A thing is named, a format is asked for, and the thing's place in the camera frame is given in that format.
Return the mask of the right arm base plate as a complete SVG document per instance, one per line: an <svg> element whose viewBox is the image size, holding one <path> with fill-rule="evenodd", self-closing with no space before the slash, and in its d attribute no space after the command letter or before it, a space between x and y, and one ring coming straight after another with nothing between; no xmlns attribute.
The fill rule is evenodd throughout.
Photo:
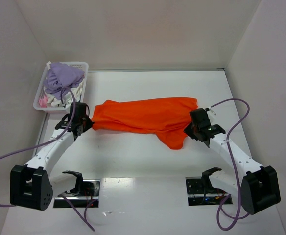
<svg viewBox="0 0 286 235"><path fill-rule="evenodd" d="M221 189L207 192L200 177L186 177L186 188L189 206L219 205L228 193Z"/></svg>

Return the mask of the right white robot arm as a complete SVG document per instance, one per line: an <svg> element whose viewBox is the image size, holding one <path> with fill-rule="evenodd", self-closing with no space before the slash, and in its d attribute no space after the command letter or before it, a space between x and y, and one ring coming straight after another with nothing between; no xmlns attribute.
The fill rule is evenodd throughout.
<svg viewBox="0 0 286 235"><path fill-rule="evenodd" d="M184 132L216 152L238 174L231 176L219 167L208 169L202 172L201 177L204 191L211 193L219 189L232 196L240 196L240 205L250 215L280 203L276 170L271 166L263 166L248 156L227 138L220 125L211 124L207 111L203 108L190 111L191 122Z"/></svg>

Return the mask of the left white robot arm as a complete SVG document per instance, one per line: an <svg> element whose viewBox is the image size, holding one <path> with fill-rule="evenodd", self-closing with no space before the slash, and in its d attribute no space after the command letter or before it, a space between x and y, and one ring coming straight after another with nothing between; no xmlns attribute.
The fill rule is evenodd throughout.
<svg viewBox="0 0 286 235"><path fill-rule="evenodd" d="M63 116L52 134L51 143L24 165L16 165L10 172L10 203L44 211L52 198L69 191L84 191L83 176L76 171L65 170L57 177L50 177L56 163L65 151L84 132L92 128L89 107L86 103L72 104L70 113Z"/></svg>

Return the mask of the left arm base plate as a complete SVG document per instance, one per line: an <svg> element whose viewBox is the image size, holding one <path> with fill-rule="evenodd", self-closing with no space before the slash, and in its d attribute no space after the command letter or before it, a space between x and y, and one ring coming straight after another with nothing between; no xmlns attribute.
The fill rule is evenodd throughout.
<svg viewBox="0 0 286 235"><path fill-rule="evenodd" d="M85 208L90 204L91 208L98 208L100 193L100 179L84 179L80 192L67 190L62 193L76 208Z"/></svg>

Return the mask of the orange t shirt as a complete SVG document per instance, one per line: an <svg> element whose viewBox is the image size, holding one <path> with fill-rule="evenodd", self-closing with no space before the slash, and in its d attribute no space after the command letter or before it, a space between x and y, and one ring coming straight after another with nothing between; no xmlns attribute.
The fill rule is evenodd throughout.
<svg viewBox="0 0 286 235"><path fill-rule="evenodd" d="M154 134L170 149L179 150L187 137L184 129L191 123L189 112L197 108L197 99L191 97L106 100L95 106L93 129Z"/></svg>

